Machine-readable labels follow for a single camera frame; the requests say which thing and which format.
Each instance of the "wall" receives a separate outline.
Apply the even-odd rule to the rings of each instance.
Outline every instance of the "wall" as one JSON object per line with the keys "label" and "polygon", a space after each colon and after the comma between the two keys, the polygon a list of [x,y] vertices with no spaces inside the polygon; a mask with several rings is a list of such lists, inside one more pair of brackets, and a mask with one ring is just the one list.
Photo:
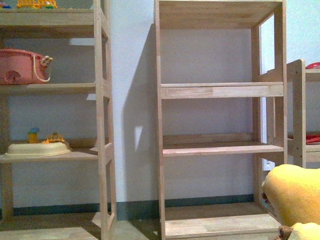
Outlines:
{"label": "wall", "polygon": [[[91,5],[90,1],[85,0],[60,2],[68,2],[71,6],[77,2],[88,8]],[[287,1],[288,62],[298,58],[306,58],[307,64],[320,61],[320,7],[316,2]],[[118,202],[149,201],[158,198],[153,6],[153,0],[111,0]],[[247,42],[250,33],[222,31],[219,36],[216,37],[213,31],[203,30],[165,31],[163,42],[167,46],[164,47],[170,48],[168,51],[163,50],[163,57],[166,59],[166,63],[163,64],[164,80],[172,82],[212,78],[219,81],[250,79],[250,46]],[[211,53],[216,53],[213,44],[215,41],[219,41],[221,51],[212,56]],[[268,34],[264,41],[272,42]],[[52,55],[55,58],[52,64],[52,81],[92,82],[93,47],[70,45],[71,43],[74,42],[64,39],[8,41],[13,47]],[[233,49],[227,48],[230,44],[234,44]],[[268,65],[269,61],[270,56],[267,54],[263,64]],[[308,89],[308,94],[313,97],[318,89],[312,86]],[[10,99],[11,123],[14,125],[11,137],[23,139],[29,128],[34,126],[40,126],[41,134],[44,136],[47,132],[59,131],[70,137],[94,137],[95,102],[86,99],[85,95],[54,99],[45,96]],[[307,120],[310,130],[318,129],[319,126],[318,102],[316,98],[307,102],[308,114],[312,115]],[[176,100],[166,101],[163,105],[166,133],[251,130],[251,104],[248,99],[209,99],[194,102]],[[289,117],[289,131],[292,125],[290,119]],[[165,166],[166,196],[168,199],[174,199],[251,194],[251,165],[250,155],[242,155],[240,158],[228,155],[200,157],[197,161],[191,157],[186,160],[176,157]],[[19,163],[13,167],[13,176],[15,207],[99,201],[96,162]]]}

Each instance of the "wooden floor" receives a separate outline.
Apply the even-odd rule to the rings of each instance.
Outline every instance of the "wooden floor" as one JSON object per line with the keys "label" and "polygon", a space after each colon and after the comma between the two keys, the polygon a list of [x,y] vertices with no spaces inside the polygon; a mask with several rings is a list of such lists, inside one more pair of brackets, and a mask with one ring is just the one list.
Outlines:
{"label": "wooden floor", "polygon": [[[15,216],[14,221],[1,223],[0,240],[100,240],[99,226],[98,213]],[[158,219],[117,221],[108,240],[160,240],[158,230]],[[273,240],[276,236],[253,233],[187,240]]]}

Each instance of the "wooden shelving unit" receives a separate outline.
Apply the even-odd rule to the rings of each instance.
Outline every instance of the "wooden shelving unit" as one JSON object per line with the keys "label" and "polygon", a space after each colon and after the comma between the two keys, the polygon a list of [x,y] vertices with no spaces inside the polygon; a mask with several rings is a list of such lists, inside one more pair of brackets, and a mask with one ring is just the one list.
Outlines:
{"label": "wooden shelving unit", "polygon": [[[276,234],[279,223],[263,207],[262,159],[287,162],[287,65],[285,0],[155,0],[159,211],[161,238],[211,239],[256,233]],[[260,25],[274,15],[275,68],[261,74]],[[250,29],[250,82],[162,83],[163,29]],[[261,98],[266,98],[267,143],[262,143]],[[163,100],[252,98],[252,132],[164,135]],[[165,206],[165,162],[177,156],[253,154],[253,203]]]}
{"label": "wooden shelving unit", "polygon": [[306,144],[306,84],[320,82],[320,69],[306,69],[298,59],[287,64],[287,79],[293,91],[293,139],[288,138],[288,154],[293,164],[306,168],[309,162],[320,162],[320,145]]}
{"label": "wooden shelving unit", "polygon": [[[67,139],[72,152],[30,158],[7,158],[0,155],[2,221],[14,220],[12,164],[21,162],[98,161],[100,185],[101,239],[108,239],[108,230],[116,221],[116,183],[113,137],[113,103],[110,43],[110,1],[93,0],[93,9],[0,9],[0,47],[4,39],[14,38],[94,38],[95,83],[59,83],[0,85],[0,154],[14,141],[10,139],[9,97],[31,95],[96,94],[95,139]],[[108,117],[108,138],[105,137],[105,109]],[[107,167],[110,182],[107,182]],[[110,186],[111,213],[108,213],[107,188]]]}

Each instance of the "pink basket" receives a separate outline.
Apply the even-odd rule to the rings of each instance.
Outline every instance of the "pink basket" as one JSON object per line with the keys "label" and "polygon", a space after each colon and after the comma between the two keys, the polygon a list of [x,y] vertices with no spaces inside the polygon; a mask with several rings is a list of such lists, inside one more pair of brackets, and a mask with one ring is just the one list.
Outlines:
{"label": "pink basket", "polygon": [[47,68],[42,63],[44,60],[44,56],[31,51],[0,49],[0,85],[43,84],[49,81],[50,78],[44,80]]}

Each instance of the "stuffed animal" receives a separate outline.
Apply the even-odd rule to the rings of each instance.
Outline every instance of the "stuffed animal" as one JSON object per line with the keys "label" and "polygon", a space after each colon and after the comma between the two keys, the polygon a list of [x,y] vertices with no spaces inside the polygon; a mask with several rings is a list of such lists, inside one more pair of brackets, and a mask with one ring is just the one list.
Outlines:
{"label": "stuffed animal", "polygon": [[284,225],[277,240],[320,240],[320,169],[277,166],[266,176],[262,191]]}
{"label": "stuffed animal", "polygon": [[319,240],[320,225],[316,223],[296,223],[292,227],[281,226],[280,235],[274,240]]}

